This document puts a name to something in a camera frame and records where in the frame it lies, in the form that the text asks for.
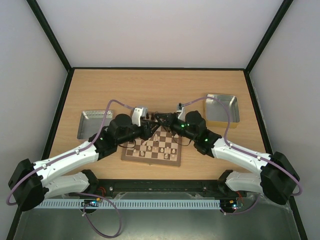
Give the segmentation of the wooden chess board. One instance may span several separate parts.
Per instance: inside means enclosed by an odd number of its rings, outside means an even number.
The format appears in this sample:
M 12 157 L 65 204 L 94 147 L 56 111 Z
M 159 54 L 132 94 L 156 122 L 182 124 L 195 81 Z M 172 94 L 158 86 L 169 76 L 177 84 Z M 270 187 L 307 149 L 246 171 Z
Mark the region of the wooden chess board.
M 123 144 L 121 160 L 179 167 L 181 165 L 182 138 L 159 127 L 148 140 L 141 138 Z

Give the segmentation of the silver embossed metal tray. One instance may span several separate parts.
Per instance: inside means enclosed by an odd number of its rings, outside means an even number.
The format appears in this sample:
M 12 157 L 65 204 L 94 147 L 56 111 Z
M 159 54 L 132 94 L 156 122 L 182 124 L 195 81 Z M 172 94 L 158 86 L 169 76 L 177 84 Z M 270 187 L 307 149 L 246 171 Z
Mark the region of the silver embossed metal tray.
M 96 134 L 102 124 L 105 110 L 84 110 L 80 115 L 77 139 L 86 140 Z

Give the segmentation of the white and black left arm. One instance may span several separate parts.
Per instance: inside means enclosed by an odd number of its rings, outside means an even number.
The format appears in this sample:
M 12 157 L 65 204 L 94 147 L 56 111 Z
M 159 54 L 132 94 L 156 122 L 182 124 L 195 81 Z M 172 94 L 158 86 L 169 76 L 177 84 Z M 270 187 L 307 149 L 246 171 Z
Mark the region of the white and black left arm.
M 29 211 L 51 194 L 52 181 L 82 165 L 112 155 L 119 145 L 138 138 L 148 140 L 159 127 L 156 121 L 141 120 L 136 124 L 129 115 L 119 114 L 99 133 L 72 150 L 34 163 L 28 158 L 20 161 L 8 181 L 10 195 L 20 211 Z

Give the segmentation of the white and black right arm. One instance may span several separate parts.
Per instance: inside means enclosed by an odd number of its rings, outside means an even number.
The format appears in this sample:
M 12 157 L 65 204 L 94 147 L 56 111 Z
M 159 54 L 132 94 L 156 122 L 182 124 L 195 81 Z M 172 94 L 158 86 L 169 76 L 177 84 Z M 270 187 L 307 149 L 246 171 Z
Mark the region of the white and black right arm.
M 184 120 L 179 119 L 177 113 L 156 113 L 154 117 L 168 132 L 193 141 L 201 154 L 229 161 L 249 171 L 233 171 L 220 181 L 218 191 L 224 196 L 236 191 L 255 192 L 285 205 L 299 184 L 299 175 L 283 153 L 256 152 L 229 142 L 209 130 L 197 110 L 188 112 Z

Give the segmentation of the yellow metal tin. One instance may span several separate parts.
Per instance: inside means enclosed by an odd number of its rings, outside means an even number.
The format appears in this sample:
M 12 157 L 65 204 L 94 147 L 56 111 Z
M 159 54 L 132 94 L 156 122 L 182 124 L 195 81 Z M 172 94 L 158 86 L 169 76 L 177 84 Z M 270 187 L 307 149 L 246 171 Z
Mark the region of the yellow metal tin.
M 231 129 L 235 129 L 240 123 L 240 112 L 238 99 L 234 95 L 226 94 L 206 94 L 206 100 L 203 100 L 203 114 L 206 125 L 209 127 L 226 128 L 228 125 L 229 114 Z

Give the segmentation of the black aluminium frame rail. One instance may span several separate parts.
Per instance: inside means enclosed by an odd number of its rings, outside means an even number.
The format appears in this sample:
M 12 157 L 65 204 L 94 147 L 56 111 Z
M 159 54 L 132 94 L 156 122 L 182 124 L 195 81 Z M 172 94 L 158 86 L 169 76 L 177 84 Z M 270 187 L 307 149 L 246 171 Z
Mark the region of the black aluminium frame rail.
M 249 185 L 235 185 L 232 189 L 227 186 L 227 181 L 219 180 L 124 180 L 124 179 L 99 179 L 95 183 L 86 184 L 84 180 L 64 179 L 55 180 L 43 188 L 46 198 L 58 195 L 78 193 L 101 194 L 114 198 L 119 193 L 187 193 L 200 195 L 205 198 L 231 199 L 246 197 L 250 193 L 262 194 L 261 186 L 250 181 Z

